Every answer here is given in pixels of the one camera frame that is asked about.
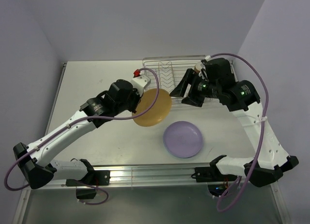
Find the white cup with wood patches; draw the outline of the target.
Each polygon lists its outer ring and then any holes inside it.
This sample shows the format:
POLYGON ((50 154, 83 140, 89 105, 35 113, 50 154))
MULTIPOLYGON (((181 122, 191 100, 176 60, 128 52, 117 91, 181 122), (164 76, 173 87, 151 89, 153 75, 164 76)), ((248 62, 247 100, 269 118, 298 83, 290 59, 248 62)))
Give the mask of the white cup with wood patches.
POLYGON ((204 68, 204 64, 202 62, 198 62, 195 66, 194 66, 194 71, 196 73, 200 73, 200 71, 204 68))

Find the purple plastic plate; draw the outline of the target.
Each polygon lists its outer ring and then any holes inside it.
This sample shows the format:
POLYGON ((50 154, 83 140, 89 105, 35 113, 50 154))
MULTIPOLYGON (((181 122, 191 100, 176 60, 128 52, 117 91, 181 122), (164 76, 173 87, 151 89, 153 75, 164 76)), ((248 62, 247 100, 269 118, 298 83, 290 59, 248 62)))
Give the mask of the purple plastic plate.
POLYGON ((183 159, 195 156, 204 146, 201 131, 188 121, 169 125, 163 133, 163 143, 170 154, 183 159))

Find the blue plastic plate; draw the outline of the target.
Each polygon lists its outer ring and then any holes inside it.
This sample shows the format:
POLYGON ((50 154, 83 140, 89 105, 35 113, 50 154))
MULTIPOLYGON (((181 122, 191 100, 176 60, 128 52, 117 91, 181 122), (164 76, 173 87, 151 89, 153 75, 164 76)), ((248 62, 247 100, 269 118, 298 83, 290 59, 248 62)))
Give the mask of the blue plastic plate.
POLYGON ((189 158, 196 154, 195 148, 184 138, 164 137, 163 143, 167 151, 175 157, 189 158))

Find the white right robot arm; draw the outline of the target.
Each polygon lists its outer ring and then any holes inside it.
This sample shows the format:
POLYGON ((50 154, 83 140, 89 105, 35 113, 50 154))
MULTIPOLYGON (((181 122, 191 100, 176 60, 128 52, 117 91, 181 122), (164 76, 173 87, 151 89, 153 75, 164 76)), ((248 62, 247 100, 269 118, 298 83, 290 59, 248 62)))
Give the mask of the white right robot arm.
POLYGON ((266 105, 262 105, 254 85, 247 80, 235 81, 229 69, 220 70, 219 75, 207 73, 207 78, 187 69, 170 96, 196 107, 201 107, 205 98, 218 99, 239 120, 255 150, 253 157, 220 155, 203 171, 196 168, 197 182, 245 177, 254 186, 263 187, 299 164, 298 158, 289 155, 276 138, 267 121, 266 105))

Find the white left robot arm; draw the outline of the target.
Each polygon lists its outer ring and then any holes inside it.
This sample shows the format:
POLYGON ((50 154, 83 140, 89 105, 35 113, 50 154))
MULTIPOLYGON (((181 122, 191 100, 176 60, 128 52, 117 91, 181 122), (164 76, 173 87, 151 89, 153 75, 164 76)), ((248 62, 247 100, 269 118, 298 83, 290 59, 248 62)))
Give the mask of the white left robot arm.
POLYGON ((13 151, 16 165, 28 186, 38 189, 52 180, 77 180, 83 185, 93 182, 96 175, 86 159, 56 161, 55 157, 80 137, 101 127, 108 121, 118 120, 124 111, 135 113, 150 79, 144 76, 130 81, 118 79, 108 90, 88 99, 74 115, 41 139, 18 143, 13 151))

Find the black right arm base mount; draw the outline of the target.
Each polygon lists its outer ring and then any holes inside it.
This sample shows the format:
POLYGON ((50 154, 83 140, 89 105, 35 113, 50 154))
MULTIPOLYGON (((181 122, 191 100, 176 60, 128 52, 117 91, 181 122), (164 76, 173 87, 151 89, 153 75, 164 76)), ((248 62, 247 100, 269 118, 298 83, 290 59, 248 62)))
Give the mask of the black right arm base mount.
POLYGON ((216 167, 206 166, 206 167, 195 167, 194 173, 191 175, 192 179, 195 179, 197 183, 199 182, 226 182, 235 181, 237 176, 235 175, 223 175, 216 167))

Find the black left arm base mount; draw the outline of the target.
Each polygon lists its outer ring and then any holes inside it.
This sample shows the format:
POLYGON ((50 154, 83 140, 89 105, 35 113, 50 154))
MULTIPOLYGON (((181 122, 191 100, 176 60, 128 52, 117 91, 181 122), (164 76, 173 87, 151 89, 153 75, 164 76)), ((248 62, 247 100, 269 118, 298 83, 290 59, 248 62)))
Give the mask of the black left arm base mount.
POLYGON ((110 171, 109 170, 95 170, 88 173, 81 180, 67 179, 66 186, 107 186, 109 185, 110 171))

